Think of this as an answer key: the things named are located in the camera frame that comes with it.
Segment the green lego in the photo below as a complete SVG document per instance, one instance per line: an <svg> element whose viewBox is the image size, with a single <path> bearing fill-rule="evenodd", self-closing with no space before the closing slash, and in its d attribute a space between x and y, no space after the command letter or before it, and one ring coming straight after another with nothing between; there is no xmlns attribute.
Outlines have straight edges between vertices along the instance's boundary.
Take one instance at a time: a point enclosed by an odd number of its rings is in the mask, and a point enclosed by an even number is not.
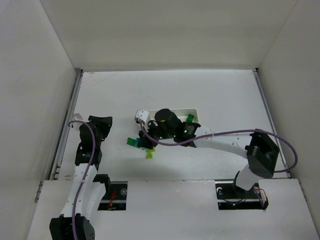
<svg viewBox="0 0 320 240"><path fill-rule="evenodd" d="M132 146L132 147L136 147L136 139L133 139L133 138L130 138L130 137L128 137L127 138L127 141L126 141L126 144L127 145L130 145L130 146Z"/></svg>

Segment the green long lego brick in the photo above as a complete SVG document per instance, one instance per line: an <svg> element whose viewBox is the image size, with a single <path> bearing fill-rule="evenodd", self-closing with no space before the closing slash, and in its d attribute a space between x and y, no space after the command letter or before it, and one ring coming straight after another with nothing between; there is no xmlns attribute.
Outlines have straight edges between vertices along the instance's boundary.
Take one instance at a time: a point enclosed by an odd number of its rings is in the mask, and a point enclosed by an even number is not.
<svg viewBox="0 0 320 240"><path fill-rule="evenodd" d="M194 119L195 119L195 116L192 115L192 114L189 114L186 118L186 122L187 123L193 123L194 122Z"/></svg>

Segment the blue long lego brick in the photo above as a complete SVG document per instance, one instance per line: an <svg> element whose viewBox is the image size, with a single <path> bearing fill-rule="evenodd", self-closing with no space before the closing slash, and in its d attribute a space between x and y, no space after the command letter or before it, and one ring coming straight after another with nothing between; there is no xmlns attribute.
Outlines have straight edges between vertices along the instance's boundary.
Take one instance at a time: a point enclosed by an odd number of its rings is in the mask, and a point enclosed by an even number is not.
<svg viewBox="0 0 320 240"><path fill-rule="evenodd" d="M135 148L140 148L140 146L139 146L139 141L140 141L140 139L139 138L136 138L135 140L134 140L134 147Z"/></svg>

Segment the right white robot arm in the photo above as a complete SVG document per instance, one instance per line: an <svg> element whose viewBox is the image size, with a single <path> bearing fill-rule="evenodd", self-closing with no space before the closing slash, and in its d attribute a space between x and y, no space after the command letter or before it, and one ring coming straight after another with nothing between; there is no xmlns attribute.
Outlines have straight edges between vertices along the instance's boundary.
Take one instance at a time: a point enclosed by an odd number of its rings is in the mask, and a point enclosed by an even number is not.
<svg viewBox="0 0 320 240"><path fill-rule="evenodd" d="M233 181L242 190L249 191L260 179L274 176L280 150L266 131L254 129L216 133L199 123L181 121L168 108L156 112L153 119L148 111L138 110L134 120L140 126L138 147L150 150L157 145L206 148L246 159L247 164ZM165 143L167 139L172 139L173 143Z"/></svg>

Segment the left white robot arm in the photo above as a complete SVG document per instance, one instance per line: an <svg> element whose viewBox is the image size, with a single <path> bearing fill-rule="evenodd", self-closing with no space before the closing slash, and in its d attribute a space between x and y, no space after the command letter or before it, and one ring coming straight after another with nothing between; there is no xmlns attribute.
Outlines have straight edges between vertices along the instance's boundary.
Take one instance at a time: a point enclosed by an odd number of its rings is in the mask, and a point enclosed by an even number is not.
<svg viewBox="0 0 320 240"><path fill-rule="evenodd" d="M68 125L78 124L80 142L74 160L74 175L65 205L58 217L49 224L51 238L54 240L93 240L96 237L92 225L93 214L100 202L111 190L107 174L99 174L102 160L102 142L110 133L113 118L89 116L85 122L71 120Z"/></svg>

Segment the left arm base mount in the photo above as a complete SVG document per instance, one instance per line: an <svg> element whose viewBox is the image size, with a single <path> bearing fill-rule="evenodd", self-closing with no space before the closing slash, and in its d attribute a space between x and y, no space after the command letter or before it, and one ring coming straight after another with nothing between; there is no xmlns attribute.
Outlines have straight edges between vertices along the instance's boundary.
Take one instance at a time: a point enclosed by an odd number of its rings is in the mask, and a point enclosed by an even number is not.
<svg viewBox="0 0 320 240"><path fill-rule="evenodd" d="M98 174L97 180L105 186L105 194L98 206L99 211L125 211L127 207L128 182L111 181L107 174Z"/></svg>

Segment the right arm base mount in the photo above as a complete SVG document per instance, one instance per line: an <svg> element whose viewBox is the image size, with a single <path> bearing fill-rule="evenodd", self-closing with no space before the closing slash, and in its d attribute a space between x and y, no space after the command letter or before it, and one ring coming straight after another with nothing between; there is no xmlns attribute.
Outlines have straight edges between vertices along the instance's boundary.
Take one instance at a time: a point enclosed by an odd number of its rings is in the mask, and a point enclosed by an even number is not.
<svg viewBox="0 0 320 240"><path fill-rule="evenodd" d="M266 210L269 206L267 193L258 183L243 190L230 182L218 182L215 189L219 210Z"/></svg>

